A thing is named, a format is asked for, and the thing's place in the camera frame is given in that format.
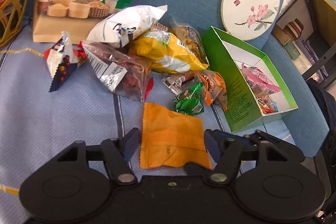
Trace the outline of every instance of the orange candy wrapper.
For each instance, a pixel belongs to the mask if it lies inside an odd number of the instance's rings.
[[[211,168],[200,118],[145,103],[142,123],[141,168],[181,167],[191,161]]]
[[[201,70],[195,71],[195,83],[203,82],[203,99],[209,106],[215,99],[216,103],[221,105],[223,110],[227,110],[226,85],[223,77],[215,71]]]

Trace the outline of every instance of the light blue fabric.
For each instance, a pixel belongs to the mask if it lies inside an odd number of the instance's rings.
[[[262,51],[277,68],[299,107],[292,110],[283,121],[295,144],[306,156],[313,157],[329,132],[322,111],[299,71],[272,35]]]

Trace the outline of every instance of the red and white snack packet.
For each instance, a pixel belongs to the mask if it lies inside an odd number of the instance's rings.
[[[113,93],[144,102],[153,88],[148,79],[152,63],[144,57],[126,55],[106,43],[82,42],[97,78]]]
[[[243,63],[240,71],[255,96],[265,96],[281,91],[280,87],[274,85],[257,67],[246,67]]]
[[[85,60],[81,45],[73,49],[68,32],[62,32],[62,38],[43,53],[52,78],[49,92],[56,91]]]

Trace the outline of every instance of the nutrition label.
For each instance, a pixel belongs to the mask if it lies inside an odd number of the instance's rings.
[[[84,48],[86,56],[99,80],[109,88],[112,92],[124,78],[127,70],[124,67],[117,65],[115,62],[108,65],[100,60],[95,54]]]
[[[151,31],[145,34],[145,37],[155,38],[156,40],[161,41],[164,44],[168,44],[170,41],[171,33],[162,31]]]

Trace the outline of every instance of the green gift box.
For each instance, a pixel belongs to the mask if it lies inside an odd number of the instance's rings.
[[[285,82],[264,52],[215,27],[209,28],[203,35],[202,42],[210,70],[219,72],[225,81],[228,100],[225,117],[232,132],[282,119],[284,115],[298,108]],[[240,72],[243,63],[258,67],[274,85],[282,89],[270,95],[277,103],[279,112],[263,113]]]

